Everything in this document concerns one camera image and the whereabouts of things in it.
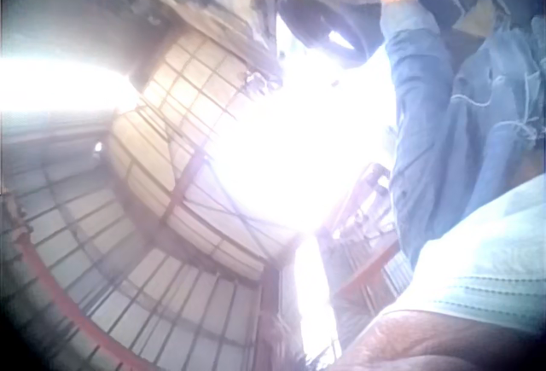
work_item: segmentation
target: blue denim shirt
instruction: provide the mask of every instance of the blue denim shirt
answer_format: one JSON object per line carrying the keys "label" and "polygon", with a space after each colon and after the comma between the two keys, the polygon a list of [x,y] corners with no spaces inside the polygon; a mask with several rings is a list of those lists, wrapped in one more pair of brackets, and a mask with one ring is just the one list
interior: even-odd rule
{"label": "blue denim shirt", "polygon": [[397,94],[391,194],[415,267],[429,240],[508,189],[543,136],[546,25],[499,29],[454,74],[433,18],[418,2],[387,4],[381,27]]}

